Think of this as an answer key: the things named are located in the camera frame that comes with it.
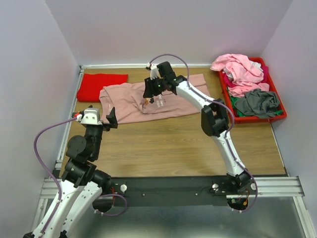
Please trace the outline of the dusty pink graphic t-shirt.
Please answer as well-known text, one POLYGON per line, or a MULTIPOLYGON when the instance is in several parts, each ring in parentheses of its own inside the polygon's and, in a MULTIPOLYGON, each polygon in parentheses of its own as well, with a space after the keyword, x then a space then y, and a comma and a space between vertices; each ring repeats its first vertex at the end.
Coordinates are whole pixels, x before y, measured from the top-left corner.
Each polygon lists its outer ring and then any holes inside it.
POLYGON ((147 103, 143 98, 144 89, 144 83, 104 87, 99 96, 103 109, 101 120, 107 122, 106 116, 112 108, 115 108, 119 124, 181 117, 199 112, 191 103, 172 92, 164 92, 155 96, 152 104, 147 103))

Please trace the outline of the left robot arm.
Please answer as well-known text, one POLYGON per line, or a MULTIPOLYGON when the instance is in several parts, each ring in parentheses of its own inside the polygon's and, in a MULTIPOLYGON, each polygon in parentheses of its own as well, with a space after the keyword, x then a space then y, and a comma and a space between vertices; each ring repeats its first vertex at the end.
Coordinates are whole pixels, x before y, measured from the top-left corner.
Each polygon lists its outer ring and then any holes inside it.
POLYGON ((100 111, 89 106, 72 114, 72 121, 85 127, 84 135, 75 135, 67 143, 69 158, 61 181, 53 178, 57 194, 46 215, 26 238, 68 238, 86 210, 98 196, 111 191, 111 177, 93 164, 99 157, 102 135, 118 127, 115 109, 111 109, 106 121, 100 119, 100 111))

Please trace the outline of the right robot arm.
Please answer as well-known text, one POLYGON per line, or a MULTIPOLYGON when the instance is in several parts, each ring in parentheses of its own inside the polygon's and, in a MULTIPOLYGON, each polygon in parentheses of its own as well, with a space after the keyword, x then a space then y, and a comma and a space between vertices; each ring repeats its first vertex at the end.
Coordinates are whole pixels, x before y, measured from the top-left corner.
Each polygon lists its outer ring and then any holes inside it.
POLYGON ((201 128, 214 140, 226 167, 228 181, 225 182, 225 190, 239 194, 247 186, 253 185, 254 191, 258 192, 254 176, 239 158, 232 142, 230 135, 232 127, 229 126, 227 114, 229 108, 222 100, 216 100, 202 93, 190 83, 188 77, 177 76, 167 61, 157 65, 148 63, 146 69, 150 72, 150 77, 145 79, 144 98, 149 98, 152 102, 154 96, 170 91, 200 111, 201 128))

